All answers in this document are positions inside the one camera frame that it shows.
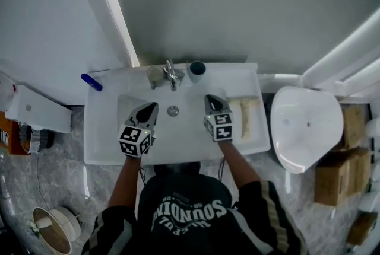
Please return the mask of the white sink vanity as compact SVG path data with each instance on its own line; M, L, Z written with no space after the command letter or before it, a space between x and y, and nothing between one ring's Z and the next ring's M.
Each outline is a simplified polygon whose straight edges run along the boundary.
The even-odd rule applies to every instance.
M258 96L259 104L250 108L250 140L242 139L240 105L232 106L233 144L243 155L270 150L267 118L255 63L209 63L202 79L193 83L185 77L176 91L169 82L151 89L147 68L115 69L96 72L93 78L103 89L89 89L84 109L84 162L94 165L122 165L125 154L119 148L118 132L132 110L144 103L159 105L154 127L155 141L144 165L175 164L221 157L220 149L207 132L204 97L207 94L228 97ZM170 117L167 108L179 108Z

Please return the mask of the grey ribbed roll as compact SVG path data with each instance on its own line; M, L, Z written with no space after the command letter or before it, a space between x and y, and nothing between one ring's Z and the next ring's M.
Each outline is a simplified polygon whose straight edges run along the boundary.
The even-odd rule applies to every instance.
M29 125L19 125L19 140L23 150L28 154L38 154L49 149L54 143L55 133L49 130L34 130Z

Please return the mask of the large cardboard box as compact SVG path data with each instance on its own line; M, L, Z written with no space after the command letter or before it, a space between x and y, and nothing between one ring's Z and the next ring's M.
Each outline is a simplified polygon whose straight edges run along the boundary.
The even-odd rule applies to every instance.
M338 206L366 189L371 176L371 152L357 147L329 152L315 169L314 202Z

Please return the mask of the person's left forearm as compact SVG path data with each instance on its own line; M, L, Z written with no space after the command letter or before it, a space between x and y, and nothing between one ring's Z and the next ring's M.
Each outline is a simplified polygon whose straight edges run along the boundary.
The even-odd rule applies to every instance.
M126 157L110 197L109 208L114 206L135 208L140 164L140 158Z

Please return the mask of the white water dispenser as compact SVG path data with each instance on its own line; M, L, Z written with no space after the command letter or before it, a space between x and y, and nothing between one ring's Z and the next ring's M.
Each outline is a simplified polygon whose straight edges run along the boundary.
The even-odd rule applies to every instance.
M16 86L7 119L24 123L34 130L50 130L58 133L71 132L72 111L24 85Z

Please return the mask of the round white waste bin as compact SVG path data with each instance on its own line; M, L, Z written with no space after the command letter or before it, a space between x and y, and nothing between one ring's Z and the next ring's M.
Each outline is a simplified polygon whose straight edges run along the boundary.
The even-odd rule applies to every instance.
M63 206L34 208L32 225L47 246L59 255L70 255L73 242L81 235L78 218Z

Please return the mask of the white ceramic basin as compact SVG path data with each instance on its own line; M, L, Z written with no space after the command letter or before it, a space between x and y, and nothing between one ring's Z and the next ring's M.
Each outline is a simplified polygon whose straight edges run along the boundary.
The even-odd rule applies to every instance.
M333 149L343 128L341 106L328 92L286 86L273 98L270 131L274 151L292 174L304 173Z

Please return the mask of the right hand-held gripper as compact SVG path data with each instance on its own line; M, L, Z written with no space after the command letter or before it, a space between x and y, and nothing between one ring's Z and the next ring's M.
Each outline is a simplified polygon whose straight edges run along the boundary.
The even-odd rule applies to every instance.
M231 141L233 135L233 115L226 100L207 94L204 97L204 124L213 141Z

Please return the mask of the grey cup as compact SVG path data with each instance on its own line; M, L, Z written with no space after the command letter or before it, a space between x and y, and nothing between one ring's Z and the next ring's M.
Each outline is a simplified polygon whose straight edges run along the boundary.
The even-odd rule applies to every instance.
M199 82L206 72L206 66L201 61L193 61L188 68L189 78L193 83Z

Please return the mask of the small cardboard box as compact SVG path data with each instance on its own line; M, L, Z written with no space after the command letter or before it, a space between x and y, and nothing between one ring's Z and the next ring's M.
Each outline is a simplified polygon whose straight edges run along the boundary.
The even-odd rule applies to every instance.
M377 220L377 212L361 212L350 228L346 243L361 246L371 235Z
M365 117L360 105L350 106L343 110L344 132L343 147L354 148L365 135Z

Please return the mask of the black shirt with striped sleeves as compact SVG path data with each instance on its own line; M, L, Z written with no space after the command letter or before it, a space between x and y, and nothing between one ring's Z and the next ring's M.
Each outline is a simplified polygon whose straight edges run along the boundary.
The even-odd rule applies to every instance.
M309 255L274 184L239 189L202 174L153 176L138 209L101 212L82 255Z

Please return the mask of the orange box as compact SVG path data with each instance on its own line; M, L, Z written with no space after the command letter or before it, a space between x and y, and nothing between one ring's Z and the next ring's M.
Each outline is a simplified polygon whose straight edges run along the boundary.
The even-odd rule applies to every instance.
M19 124L7 119L4 112L0 112L0 148L4 148L10 155L28 156L21 146Z

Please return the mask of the person's right forearm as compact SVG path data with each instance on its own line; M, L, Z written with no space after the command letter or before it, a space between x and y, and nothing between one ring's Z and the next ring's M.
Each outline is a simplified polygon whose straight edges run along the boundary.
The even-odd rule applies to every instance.
M238 189L246 184L261 181L261 178L230 141L219 141L218 145L228 163Z

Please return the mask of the chrome faucet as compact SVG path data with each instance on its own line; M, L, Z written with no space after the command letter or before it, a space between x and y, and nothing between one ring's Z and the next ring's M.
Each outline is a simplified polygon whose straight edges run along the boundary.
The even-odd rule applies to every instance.
M177 89L177 81L179 83L182 82L185 73L180 69L175 69L174 63L171 59L166 61L166 65L164 66L165 79L170 82L170 88L172 91L176 91Z

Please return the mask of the beige mug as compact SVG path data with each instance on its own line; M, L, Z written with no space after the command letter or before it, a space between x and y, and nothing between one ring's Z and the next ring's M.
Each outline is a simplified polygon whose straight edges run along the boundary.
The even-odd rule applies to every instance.
M147 78L152 90L161 86L165 82L165 74L163 68L160 66L149 67L147 71Z

